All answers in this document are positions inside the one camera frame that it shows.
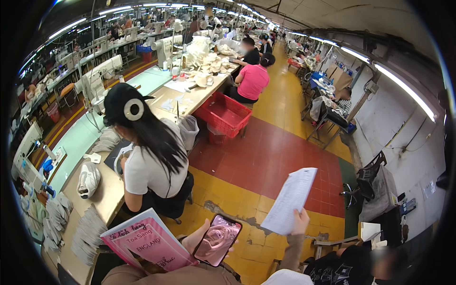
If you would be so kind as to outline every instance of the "pink notebook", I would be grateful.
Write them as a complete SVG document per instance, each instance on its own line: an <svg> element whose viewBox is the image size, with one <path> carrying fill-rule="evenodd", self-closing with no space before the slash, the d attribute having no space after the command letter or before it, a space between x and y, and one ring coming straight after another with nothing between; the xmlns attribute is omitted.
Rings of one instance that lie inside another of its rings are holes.
<svg viewBox="0 0 456 285"><path fill-rule="evenodd" d="M126 263L140 269L146 270L141 265L145 261L165 271L198 264L152 208L100 237Z"/></svg>

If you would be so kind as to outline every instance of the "cracked floor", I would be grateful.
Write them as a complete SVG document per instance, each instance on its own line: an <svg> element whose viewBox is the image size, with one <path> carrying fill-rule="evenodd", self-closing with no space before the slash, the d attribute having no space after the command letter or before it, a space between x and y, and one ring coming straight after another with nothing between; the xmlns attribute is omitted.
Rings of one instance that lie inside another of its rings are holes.
<svg viewBox="0 0 456 285"><path fill-rule="evenodd" d="M301 261L314 256L313 238L344 239L345 211L338 193L346 182L340 160L351 164L349 149L339 138L327 151L306 141L312 127L301 122L304 101L299 79L287 71L280 45L274 48L274 55L275 65L268 69L271 81L255 104L246 137L237 136L224 145L201 139L189 156L194 203L186 204L181 225L164 219L175 235L192 233L215 213L241 221L239 243L225 262L241 275L244 285L264 282L274 268L273 260L283 258L286 238L260 224L292 171L319 169L305 205L311 222ZM322 140L330 137L326 132L321 135Z"/></svg>

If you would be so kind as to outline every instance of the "red floor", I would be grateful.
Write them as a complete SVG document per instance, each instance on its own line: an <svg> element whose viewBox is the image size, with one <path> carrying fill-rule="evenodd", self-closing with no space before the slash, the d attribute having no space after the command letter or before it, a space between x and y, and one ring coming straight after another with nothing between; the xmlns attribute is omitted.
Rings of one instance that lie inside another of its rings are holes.
<svg viewBox="0 0 456 285"><path fill-rule="evenodd" d="M246 137L224 145L200 140L190 165L252 192L276 199L289 173L317 167L307 210L345 217L342 177L336 155L258 118L250 117Z"/></svg>

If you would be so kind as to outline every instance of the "striped shirt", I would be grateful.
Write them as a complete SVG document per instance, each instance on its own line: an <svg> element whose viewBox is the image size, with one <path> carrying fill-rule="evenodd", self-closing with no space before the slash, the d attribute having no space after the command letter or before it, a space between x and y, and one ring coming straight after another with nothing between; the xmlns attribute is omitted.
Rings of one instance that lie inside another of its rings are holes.
<svg viewBox="0 0 456 285"><path fill-rule="evenodd" d="M352 100L338 99L335 102L338 103L338 107L335 108L334 111L342 117L347 117L350 111L350 107L352 106Z"/></svg>

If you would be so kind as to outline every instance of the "hair clip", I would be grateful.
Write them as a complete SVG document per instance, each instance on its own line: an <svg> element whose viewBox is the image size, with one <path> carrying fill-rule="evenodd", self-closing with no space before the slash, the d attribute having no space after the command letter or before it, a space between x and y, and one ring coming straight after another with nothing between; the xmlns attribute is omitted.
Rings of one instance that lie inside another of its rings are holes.
<svg viewBox="0 0 456 285"><path fill-rule="evenodd" d="M138 113L136 115L133 115L131 113L131 107L133 105L138 106ZM129 121L137 121L141 119L142 115L144 114L144 104L142 103L141 100L137 98L133 98L127 101L124 106L124 115Z"/></svg>

